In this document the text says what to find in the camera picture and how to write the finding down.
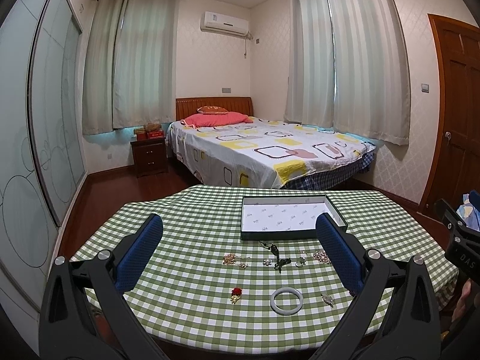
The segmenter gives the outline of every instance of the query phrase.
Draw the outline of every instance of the green checkered tablecloth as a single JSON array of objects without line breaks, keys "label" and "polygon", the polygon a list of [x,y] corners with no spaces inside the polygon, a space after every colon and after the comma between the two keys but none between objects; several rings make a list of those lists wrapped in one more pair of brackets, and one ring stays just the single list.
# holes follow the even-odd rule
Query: green checkered tablecloth
[{"label": "green checkered tablecloth", "polygon": [[[206,350],[273,353],[319,347],[333,331],[352,297],[332,265],[307,260],[282,273],[263,266],[272,258],[258,242],[240,239],[244,196],[298,196],[325,193],[367,248],[387,258],[406,261],[420,254],[426,261],[439,307],[444,307],[458,270],[443,257],[433,238],[400,206],[376,191],[305,192],[195,186],[156,202],[129,203],[108,220],[73,260],[91,259],[101,249],[114,249],[154,212],[164,223],[163,239],[135,289],[124,295],[146,331],[161,339]],[[321,249],[318,240],[279,241],[281,257],[296,261],[299,251]],[[223,265],[223,256],[249,256],[249,267]],[[231,290],[243,289],[230,302]],[[270,308],[270,295],[280,287],[297,288],[304,298],[296,315],[280,316]],[[334,307],[322,301],[332,296]],[[391,290],[386,290],[369,331],[378,329]],[[93,291],[90,301],[99,307]],[[296,298],[281,295],[277,305],[294,308]]]}]

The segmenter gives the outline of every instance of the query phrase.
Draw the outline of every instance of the curtain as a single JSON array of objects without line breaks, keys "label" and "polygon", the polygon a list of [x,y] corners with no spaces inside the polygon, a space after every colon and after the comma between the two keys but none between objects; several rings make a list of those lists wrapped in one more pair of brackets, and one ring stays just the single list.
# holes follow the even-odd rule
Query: curtain
[{"label": "curtain", "polygon": [[393,0],[329,0],[337,93],[334,128],[409,142],[407,51]]},{"label": "curtain", "polygon": [[90,31],[83,79],[82,129],[101,134],[112,126],[112,74],[115,35],[123,0],[99,0]]},{"label": "curtain", "polygon": [[179,0],[128,0],[116,42],[113,127],[173,122]]},{"label": "curtain", "polygon": [[329,128],[334,48],[328,0],[290,0],[290,66],[285,120]]}]

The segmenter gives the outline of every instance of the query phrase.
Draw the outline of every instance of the sliding wardrobe door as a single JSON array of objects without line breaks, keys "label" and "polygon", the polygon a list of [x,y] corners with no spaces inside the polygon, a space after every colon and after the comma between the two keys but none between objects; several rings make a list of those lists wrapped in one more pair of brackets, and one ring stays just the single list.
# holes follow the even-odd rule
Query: sliding wardrobe door
[{"label": "sliding wardrobe door", "polygon": [[58,236],[35,172],[26,117],[28,66],[44,3],[17,0],[0,27],[0,303],[37,353],[38,313]]},{"label": "sliding wardrobe door", "polygon": [[75,116],[80,32],[67,0],[48,0],[40,20],[31,71],[31,140],[47,204],[60,226],[85,173]]}]

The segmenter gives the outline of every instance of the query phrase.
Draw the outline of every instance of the wooden headboard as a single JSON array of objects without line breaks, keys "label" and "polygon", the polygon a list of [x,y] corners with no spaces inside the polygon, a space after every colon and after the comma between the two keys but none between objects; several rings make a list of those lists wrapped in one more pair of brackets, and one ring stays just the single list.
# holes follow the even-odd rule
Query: wooden headboard
[{"label": "wooden headboard", "polygon": [[248,116],[254,115],[251,97],[189,97],[177,99],[177,120],[196,114],[204,105],[216,105],[228,111],[240,112]]}]

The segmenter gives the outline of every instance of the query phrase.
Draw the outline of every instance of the nightstand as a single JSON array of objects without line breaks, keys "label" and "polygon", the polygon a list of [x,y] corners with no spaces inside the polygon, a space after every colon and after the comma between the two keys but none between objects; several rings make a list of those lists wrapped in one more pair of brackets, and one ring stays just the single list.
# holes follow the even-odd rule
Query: nightstand
[{"label": "nightstand", "polygon": [[137,140],[133,137],[130,145],[137,177],[169,171],[165,137],[145,140]]}]

